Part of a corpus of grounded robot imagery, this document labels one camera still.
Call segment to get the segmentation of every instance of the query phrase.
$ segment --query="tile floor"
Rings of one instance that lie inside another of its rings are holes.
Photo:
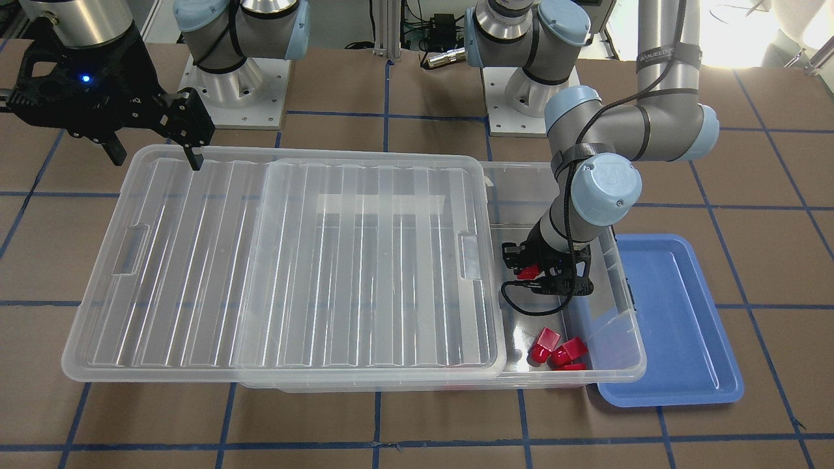
[[[0,87],[25,42],[0,45]],[[173,88],[187,53],[153,46]],[[633,64],[584,61],[611,100]],[[282,133],[215,143],[546,161],[538,139],[485,135],[478,74],[415,56],[311,51]],[[727,406],[621,410],[596,388],[291,395],[235,384],[81,384],[59,357],[124,168],[63,132],[0,115],[0,467],[833,467],[834,103],[794,70],[704,68],[725,127],[695,164],[641,164],[619,232],[696,249],[746,381]],[[135,151],[160,141],[120,133]]]

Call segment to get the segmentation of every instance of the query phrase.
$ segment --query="white mounting plate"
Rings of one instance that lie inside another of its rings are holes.
[[[507,82],[517,68],[485,67],[481,77],[484,79],[484,96],[486,109],[490,115],[490,135],[497,137],[547,137],[545,118],[532,118],[510,106],[504,95]],[[570,72],[568,86],[576,86],[579,75],[576,68]]]
[[[265,86],[268,86],[260,91],[262,95],[258,102],[243,108],[220,108],[203,101],[217,129],[281,129],[291,62],[277,58],[256,58],[254,61],[263,70],[267,83]],[[197,90],[204,88],[199,83],[197,74],[194,73],[196,67],[192,65],[192,62],[193,59],[189,56],[183,78],[179,82],[179,89],[189,86]]]

